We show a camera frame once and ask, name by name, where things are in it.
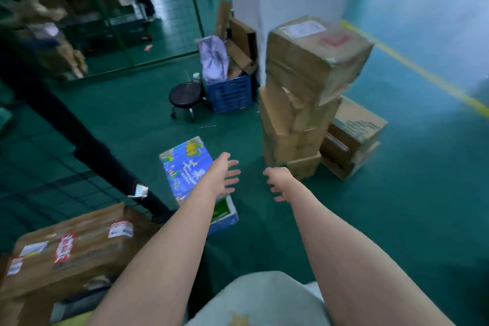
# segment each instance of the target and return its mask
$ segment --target blue mango box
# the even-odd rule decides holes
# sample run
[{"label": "blue mango box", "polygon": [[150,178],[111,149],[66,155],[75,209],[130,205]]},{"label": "blue mango box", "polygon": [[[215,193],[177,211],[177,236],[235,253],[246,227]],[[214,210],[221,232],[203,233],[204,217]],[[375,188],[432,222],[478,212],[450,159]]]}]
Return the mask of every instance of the blue mango box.
[{"label": "blue mango box", "polygon": [[[179,206],[185,202],[213,161],[200,137],[194,137],[163,152],[159,159],[163,163],[166,178]],[[209,235],[236,224],[238,220],[238,213],[231,196],[218,198]]]}]

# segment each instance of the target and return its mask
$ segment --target person's left hand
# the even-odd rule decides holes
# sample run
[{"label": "person's left hand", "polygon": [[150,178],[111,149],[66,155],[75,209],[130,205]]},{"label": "person's left hand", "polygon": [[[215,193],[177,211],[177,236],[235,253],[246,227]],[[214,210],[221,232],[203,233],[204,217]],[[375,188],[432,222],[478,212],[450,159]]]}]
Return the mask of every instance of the person's left hand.
[{"label": "person's left hand", "polygon": [[233,187],[228,187],[239,181],[239,178],[231,178],[241,173],[241,170],[229,170],[238,164],[237,160],[229,160],[231,155],[228,152],[223,152],[214,162],[212,162],[209,170],[202,176],[202,179],[198,184],[203,187],[207,187],[210,191],[217,196],[228,195],[233,193],[235,189]]}]

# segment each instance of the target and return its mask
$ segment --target yellow floor line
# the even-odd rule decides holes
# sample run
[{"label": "yellow floor line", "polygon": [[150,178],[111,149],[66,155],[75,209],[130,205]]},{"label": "yellow floor line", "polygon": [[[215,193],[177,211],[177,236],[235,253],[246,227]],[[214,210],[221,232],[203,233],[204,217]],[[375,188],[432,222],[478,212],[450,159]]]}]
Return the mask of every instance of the yellow floor line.
[{"label": "yellow floor line", "polygon": [[387,53],[389,56],[394,57],[399,62],[406,65],[410,69],[416,71],[422,77],[424,77],[425,79],[428,79],[430,82],[436,84],[439,88],[442,88],[444,91],[446,91],[450,95],[452,95],[455,98],[460,99],[462,102],[468,104],[470,107],[472,107],[478,113],[480,113],[482,116],[489,118],[489,107],[485,106],[483,103],[479,102],[478,100],[472,98],[471,96],[466,94],[463,90],[457,88],[455,85],[452,85],[452,84],[444,81],[441,77],[433,75],[433,74],[429,73],[428,71],[426,71],[425,69],[422,69],[421,67],[419,67],[418,65],[416,65],[415,63],[410,61],[409,59],[401,56],[399,53],[397,53],[392,48],[381,43],[378,39],[374,38],[373,36],[369,35],[366,32],[359,30],[357,27],[351,25],[347,21],[341,21],[341,24],[343,26],[345,26],[346,28],[363,35],[366,39],[375,43],[377,48],[381,49],[382,51]]}]

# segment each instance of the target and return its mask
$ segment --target person's right hand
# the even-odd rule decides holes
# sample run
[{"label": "person's right hand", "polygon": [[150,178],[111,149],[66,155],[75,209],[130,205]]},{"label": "person's right hand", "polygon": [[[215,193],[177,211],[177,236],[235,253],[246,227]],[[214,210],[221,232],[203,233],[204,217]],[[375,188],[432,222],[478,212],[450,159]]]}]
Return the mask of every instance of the person's right hand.
[{"label": "person's right hand", "polygon": [[272,184],[270,190],[273,193],[281,193],[279,196],[275,196],[275,201],[289,201],[286,194],[287,186],[290,186],[290,182],[295,181],[295,178],[290,174],[290,170],[287,168],[266,168],[263,171],[263,175],[268,177],[268,184]]}]

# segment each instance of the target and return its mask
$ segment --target forearm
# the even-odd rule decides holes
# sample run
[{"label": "forearm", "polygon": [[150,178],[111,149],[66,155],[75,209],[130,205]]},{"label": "forearm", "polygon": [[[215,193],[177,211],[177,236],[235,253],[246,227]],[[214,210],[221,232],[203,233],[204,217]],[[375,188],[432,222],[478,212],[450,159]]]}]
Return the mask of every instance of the forearm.
[{"label": "forearm", "polygon": [[382,249],[305,186],[294,182],[286,193],[336,325],[452,324]]},{"label": "forearm", "polygon": [[134,257],[87,325],[180,325],[215,199],[205,185],[198,184]]}]

